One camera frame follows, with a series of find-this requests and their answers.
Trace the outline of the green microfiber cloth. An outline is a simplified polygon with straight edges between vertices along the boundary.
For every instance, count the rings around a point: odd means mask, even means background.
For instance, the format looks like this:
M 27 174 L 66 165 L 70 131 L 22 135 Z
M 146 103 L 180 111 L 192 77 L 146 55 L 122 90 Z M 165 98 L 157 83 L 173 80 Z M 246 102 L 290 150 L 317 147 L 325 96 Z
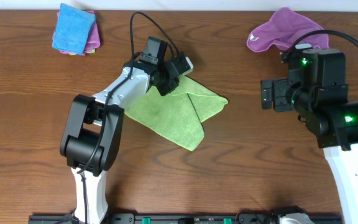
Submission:
M 126 115 L 169 141 L 194 151 L 204 139 L 202 123 L 227 104 L 226 98 L 180 76 L 179 86 L 171 93 L 161 96 L 153 86 L 126 110 Z

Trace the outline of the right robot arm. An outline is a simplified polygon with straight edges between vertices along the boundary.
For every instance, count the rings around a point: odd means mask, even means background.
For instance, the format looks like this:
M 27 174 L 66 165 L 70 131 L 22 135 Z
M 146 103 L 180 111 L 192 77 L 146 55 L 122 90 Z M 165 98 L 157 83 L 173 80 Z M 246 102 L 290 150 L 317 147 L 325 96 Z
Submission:
M 262 80 L 265 110 L 296 111 L 323 149 L 345 223 L 358 223 L 358 101 L 348 100 L 346 58 L 337 49 L 296 49 L 288 76 Z

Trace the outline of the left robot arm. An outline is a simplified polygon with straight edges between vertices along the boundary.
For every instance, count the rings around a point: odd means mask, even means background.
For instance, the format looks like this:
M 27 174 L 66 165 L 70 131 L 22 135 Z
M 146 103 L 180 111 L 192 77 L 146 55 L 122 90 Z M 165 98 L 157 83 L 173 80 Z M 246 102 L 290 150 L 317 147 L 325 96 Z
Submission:
M 145 49 L 122 66 L 121 74 L 93 96 L 77 95 L 71 104 L 60 154 L 76 184 L 76 208 L 63 223 L 103 223 L 108 212 L 106 174 L 116 160 L 124 113 L 151 87 L 165 96 L 179 76 L 193 71 L 191 60 L 177 52 L 165 60 L 170 44 L 149 37 Z

